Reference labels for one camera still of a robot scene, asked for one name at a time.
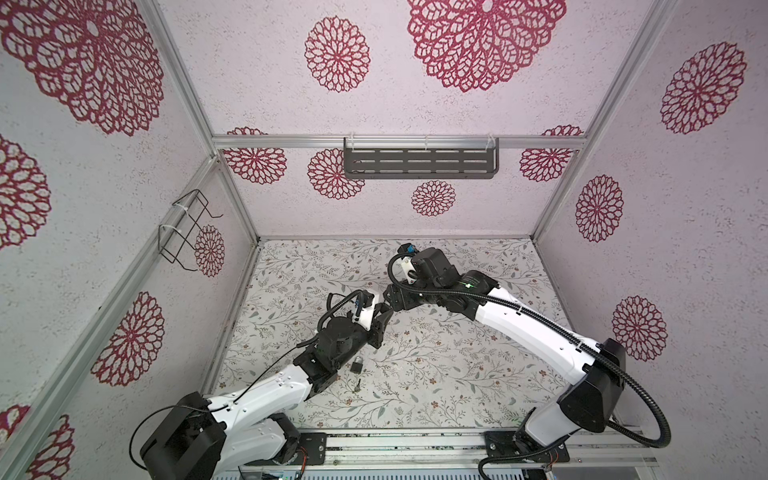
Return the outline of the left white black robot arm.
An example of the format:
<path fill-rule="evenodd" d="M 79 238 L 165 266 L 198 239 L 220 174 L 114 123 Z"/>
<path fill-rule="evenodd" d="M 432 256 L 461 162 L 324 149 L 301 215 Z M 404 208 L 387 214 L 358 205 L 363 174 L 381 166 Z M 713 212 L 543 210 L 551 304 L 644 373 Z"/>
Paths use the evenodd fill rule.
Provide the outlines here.
<path fill-rule="evenodd" d="M 211 479 L 253 461 L 291 461 L 300 434 L 287 410 L 326 390 L 363 347 L 380 348 L 392 314 L 379 303 L 333 317 L 277 373 L 234 393 L 192 392 L 160 408 L 164 419 L 131 459 L 152 479 Z"/>

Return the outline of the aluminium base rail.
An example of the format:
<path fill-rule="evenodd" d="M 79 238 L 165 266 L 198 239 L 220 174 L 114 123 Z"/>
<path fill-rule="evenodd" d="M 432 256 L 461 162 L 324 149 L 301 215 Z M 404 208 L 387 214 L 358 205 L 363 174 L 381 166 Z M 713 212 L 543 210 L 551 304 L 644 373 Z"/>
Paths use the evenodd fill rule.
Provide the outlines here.
<path fill-rule="evenodd" d="M 253 469 L 470 469 L 483 479 L 511 468 L 546 473 L 554 467 L 655 467 L 654 451 L 618 432 L 579 431 L 525 452 L 510 429 L 297 429 L 282 416 L 239 434 L 206 430 L 156 433 L 140 449 L 153 479 L 214 479 Z"/>

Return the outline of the dark metal wall shelf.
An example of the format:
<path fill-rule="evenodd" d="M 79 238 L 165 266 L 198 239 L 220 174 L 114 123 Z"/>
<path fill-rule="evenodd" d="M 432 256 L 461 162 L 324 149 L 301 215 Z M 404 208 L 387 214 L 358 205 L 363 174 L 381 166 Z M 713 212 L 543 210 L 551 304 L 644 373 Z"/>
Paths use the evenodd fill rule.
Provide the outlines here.
<path fill-rule="evenodd" d="M 343 173 L 355 180 L 488 180 L 500 169 L 498 141 L 363 141 L 346 137 Z"/>

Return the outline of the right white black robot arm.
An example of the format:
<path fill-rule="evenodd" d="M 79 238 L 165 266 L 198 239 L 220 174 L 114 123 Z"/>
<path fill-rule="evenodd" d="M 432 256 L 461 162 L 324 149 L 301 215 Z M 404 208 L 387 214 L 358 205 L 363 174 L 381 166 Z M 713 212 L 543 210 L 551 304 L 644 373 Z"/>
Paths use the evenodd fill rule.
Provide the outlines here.
<path fill-rule="evenodd" d="M 478 270 L 460 273 L 437 248 L 419 251 L 402 245 L 389 260 L 387 275 L 391 284 L 385 297 L 394 310 L 430 304 L 460 314 L 520 344 L 565 381 L 565 390 L 532 409 L 515 431 L 514 460 L 541 458 L 580 430 L 605 431 L 625 382 L 589 352 L 622 367 L 625 352 L 616 341 L 600 343 L 562 328 L 520 303 L 492 277 Z"/>

